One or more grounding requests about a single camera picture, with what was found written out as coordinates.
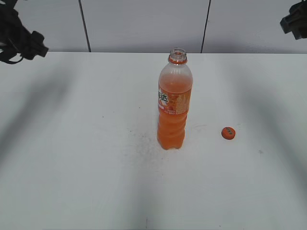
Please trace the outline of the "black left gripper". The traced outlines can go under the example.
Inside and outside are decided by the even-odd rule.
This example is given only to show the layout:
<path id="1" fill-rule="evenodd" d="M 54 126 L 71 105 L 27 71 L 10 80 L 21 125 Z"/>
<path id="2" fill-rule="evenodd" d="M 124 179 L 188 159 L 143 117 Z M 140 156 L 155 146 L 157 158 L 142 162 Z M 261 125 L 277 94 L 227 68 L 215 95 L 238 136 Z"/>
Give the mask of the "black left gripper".
<path id="1" fill-rule="evenodd" d="M 23 59 L 33 60 L 35 56 L 45 57 L 49 48 L 44 45 L 44 36 L 29 32 L 22 24 L 17 1 L 0 2 L 0 60 L 7 64 L 17 64 Z"/>

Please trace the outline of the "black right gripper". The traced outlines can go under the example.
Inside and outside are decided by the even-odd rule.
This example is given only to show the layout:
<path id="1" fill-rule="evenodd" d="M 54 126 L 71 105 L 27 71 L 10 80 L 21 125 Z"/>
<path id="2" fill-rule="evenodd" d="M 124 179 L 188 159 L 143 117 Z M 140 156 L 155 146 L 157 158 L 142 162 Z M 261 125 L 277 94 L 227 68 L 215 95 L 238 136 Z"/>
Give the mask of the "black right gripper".
<path id="1" fill-rule="evenodd" d="M 307 38 L 307 2 L 301 1 L 292 5 L 289 14 L 280 21 L 285 34 L 291 32 L 295 40 Z"/>

